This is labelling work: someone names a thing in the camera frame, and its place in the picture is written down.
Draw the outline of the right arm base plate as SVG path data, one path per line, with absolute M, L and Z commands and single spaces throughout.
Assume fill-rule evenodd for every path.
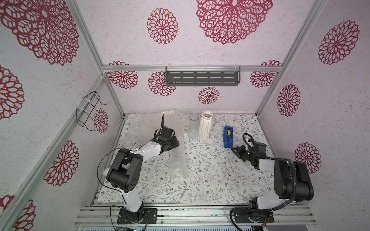
M 233 208 L 231 212 L 236 223 L 274 223 L 271 211 L 261 211 L 248 208 Z

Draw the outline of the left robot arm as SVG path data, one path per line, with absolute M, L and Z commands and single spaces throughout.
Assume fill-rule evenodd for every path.
M 118 191 L 122 196 L 124 206 L 119 211 L 119 219 L 140 223 L 145 218 L 144 202 L 136 191 L 142 164 L 178 146 L 175 131 L 165 126 L 165 115 L 162 115 L 161 127 L 156 129 L 147 144 L 137 150 L 116 149 L 118 152 L 113 163 L 103 174 L 111 185 L 109 188 Z

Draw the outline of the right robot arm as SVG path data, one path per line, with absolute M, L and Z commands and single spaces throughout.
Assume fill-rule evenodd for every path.
M 233 208 L 229 218 L 233 226 L 241 231 L 237 219 L 247 219 L 252 223 L 261 223 L 261 231 L 275 220 L 273 212 L 283 209 L 293 202 L 310 201 L 314 197 L 314 188 L 305 163 L 292 161 L 288 158 L 268 157 L 267 145 L 257 142 L 252 135 L 242 135 L 245 145 L 232 148 L 232 152 L 243 162 L 260 171 L 273 174 L 273 189 L 262 196 L 249 201 L 246 208 Z

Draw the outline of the clear bubble wrap sheet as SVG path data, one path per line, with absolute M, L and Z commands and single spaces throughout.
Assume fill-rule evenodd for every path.
M 164 125 L 173 129 L 179 142 L 183 143 L 189 114 L 171 110 L 160 113 L 129 114 L 123 125 L 118 146 L 136 149 L 147 144 L 154 137 L 155 131 L 161 127 L 163 115 Z

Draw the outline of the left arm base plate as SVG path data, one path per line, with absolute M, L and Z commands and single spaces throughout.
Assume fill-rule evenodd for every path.
M 158 210 L 156 208 L 141 208 L 136 213 L 123 208 L 119 211 L 117 224 L 156 224 L 157 212 Z

